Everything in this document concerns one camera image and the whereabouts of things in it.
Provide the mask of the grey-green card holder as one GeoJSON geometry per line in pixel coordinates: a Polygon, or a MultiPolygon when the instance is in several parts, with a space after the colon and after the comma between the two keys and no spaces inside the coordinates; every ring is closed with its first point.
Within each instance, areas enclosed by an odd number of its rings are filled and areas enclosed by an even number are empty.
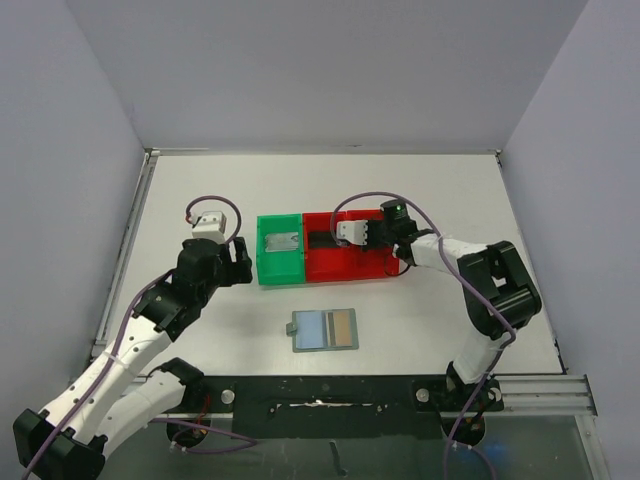
{"type": "Polygon", "coordinates": [[[292,320],[286,325],[286,334],[291,338],[294,353],[357,350],[359,338],[356,312],[354,309],[329,309],[294,311],[292,320]],[[350,347],[332,347],[329,345],[326,317],[334,310],[347,310],[351,316],[353,342],[350,347]]]}

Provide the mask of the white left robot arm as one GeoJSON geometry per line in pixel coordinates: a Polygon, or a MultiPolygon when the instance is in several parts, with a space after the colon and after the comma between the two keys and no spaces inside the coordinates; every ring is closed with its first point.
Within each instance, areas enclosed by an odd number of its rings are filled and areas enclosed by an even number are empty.
{"type": "Polygon", "coordinates": [[[180,358],[141,371],[200,318],[214,293],[249,284],[252,260],[243,238],[218,244],[183,242],[175,268],[146,285],[125,311],[116,338],[57,398],[26,409],[13,423],[26,476],[95,479],[107,457],[156,416],[200,409],[208,396],[203,373],[180,358]]]}

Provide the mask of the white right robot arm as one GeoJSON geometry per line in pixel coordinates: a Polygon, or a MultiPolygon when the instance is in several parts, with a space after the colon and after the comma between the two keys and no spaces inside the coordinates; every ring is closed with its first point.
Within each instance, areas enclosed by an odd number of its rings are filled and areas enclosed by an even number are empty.
{"type": "Polygon", "coordinates": [[[434,224],[420,229],[407,201],[392,196],[380,205],[365,245],[389,247],[410,267],[452,275],[461,285],[472,328],[460,353],[449,364],[448,402],[469,408],[481,396],[479,382],[495,368],[504,349],[542,309],[540,294],[513,243],[469,243],[446,238],[434,224]]]}

